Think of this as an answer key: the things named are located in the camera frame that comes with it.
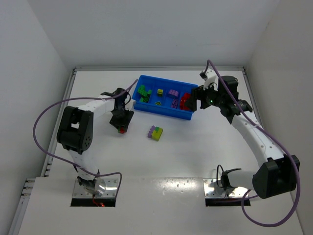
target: blue plastic tray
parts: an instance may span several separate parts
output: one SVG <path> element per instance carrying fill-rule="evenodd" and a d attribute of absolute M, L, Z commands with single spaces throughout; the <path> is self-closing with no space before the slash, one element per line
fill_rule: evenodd
<path fill-rule="evenodd" d="M 141 85 L 145 86 L 145 91 L 152 90 L 149 101 L 147 103 L 139 101 L 141 95 L 138 93 L 138 88 Z M 133 99 L 136 100 L 134 109 L 190 120 L 193 112 L 181 110 L 179 108 L 179 103 L 181 97 L 185 93 L 191 93 L 191 89 L 195 87 L 198 86 L 196 84 L 177 82 L 163 78 L 141 75 L 135 88 L 135 92 L 133 94 Z M 157 95 L 158 89 L 163 90 L 163 96 Z M 178 91 L 179 93 L 177 108 L 171 107 L 174 98 L 168 96 L 169 90 L 175 90 Z M 157 101 L 160 101 L 162 105 L 156 105 L 155 103 Z"/>

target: white wall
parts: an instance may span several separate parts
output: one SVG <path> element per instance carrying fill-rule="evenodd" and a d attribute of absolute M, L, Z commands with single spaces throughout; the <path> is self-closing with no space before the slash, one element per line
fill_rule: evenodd
<path fill-rule="evenodd" d="M 26 0 L 0 1 L 0 234 L 11 225 L 26 177 L 40 175 L 44 154 L 32 139 L 41 110 L 62 98 L 69 72 Z M 48 147 L 57 110 L 38 136 Z"/>
<path fill-rule="evenodd" d="M 297 212 L 306 235 L 313 234 L 312 9 L 312 0 L 281 0 L 247 68 L 265 128 L 300 159 Z"/>
<path fill-rule="evenodd" d="M 279 0 L 28 0 L 71 66 L 248 62 Z"/>

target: metal base plate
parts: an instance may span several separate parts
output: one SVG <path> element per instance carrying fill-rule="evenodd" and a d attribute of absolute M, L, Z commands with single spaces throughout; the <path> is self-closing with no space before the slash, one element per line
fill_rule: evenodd
<path fill-rule="evenodd" d="M 105 185 L 105 188 L 102 188 L 104 193 L 102 196 L 96 196 L 98 199 L 115 199 L 118 179 L 100 179 L 101 184 Z M 92 194 L 87 192 L 82 185 L 79 185 L 78 180 L 75 181 L 74 190 L 73 190 L 73 199 L 92 199 Z"/>
<path fill-rule="evenodd" d="M 248 189 L 243 187 L 224 190 L 218 187 L 216 179 L 203 179 L 203 187 L 206 199 L 240 199 L 248 191 Z"/>

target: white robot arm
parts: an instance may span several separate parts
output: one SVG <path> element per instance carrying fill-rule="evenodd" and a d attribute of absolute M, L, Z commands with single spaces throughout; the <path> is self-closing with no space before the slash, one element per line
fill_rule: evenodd
<path fill-rule="evenodd" d="M 127 92 L 117 98 L 105 100 L 105 98 L 116 96 L 123 91 L 124 89 L 118 88 L 114 93 L 104 92 L 99 96 L 102 100 L 93 100 L 78 107 L 67 106 L 64 109 L 57 133 L 57 141 L 62 144 L 64 149 L 69 151 L 76 164 L 93 174 L 99 174 L 89 148 L 93 137 L 93 122 L 103 114 L 112 112 L 113 116 L 110 124 L 119 133 L 124 134 L 127 132 L 128 125 L 133 117 L 134 112 L 131 109 L 134 100 L 129 98 L 129 101 L 125 104 L 125 99 L 129 95 Z M 98 191 L 97 177 L 87 174 L 80 168 L 76 170 L 78 181 L 87 191 L 96 194 Z"/>
<path fill-rule="evenodd" d="M 263 199 L 294 190 L 296 176 L 289 158 L 269 137 L 240 113 L 221 82 L 215 83 L 217 75 L 213 70 L 207 70 L 205 74 L 201 73 L 200 75 L 205 80 L 204 85 L 192 89 L 191 97 L 186 100 L 185 106 L 196 111 L 197 100 L 200 100 L 201 109 L 209 106 L 219 107 L 221 114 L 243 136 L 260 167 L 257 172 L 241 168 L 224 171 L 221 176 L 224 190 L 245 187 L 254 190 Z M 245 100 L 238 99 L 238 80 L 232 76 L 223 76 L 222 79 L 245 114 L 261 127 L 251 106 Z M 295 155 L 292 157 L 299 169 L 299 160 Z"/>

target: red lego brick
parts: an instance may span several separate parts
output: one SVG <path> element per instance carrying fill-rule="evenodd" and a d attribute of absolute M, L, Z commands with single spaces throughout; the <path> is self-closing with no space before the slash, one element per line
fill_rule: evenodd
<path fill-rule="evenodd" d="M 190 96 L 191 96 L 191 95 L 190 95 L 189 93 L 185 93 L 185 94 L 181 97 L 180 103 L 179 103 L 179 108 L 180 108 L 180 109 L 183 109 L 183 110 L 190 110 L 188 107 L 185 106 L 185 101 L 186 101 L 187 99 L 189 99 Z"/>

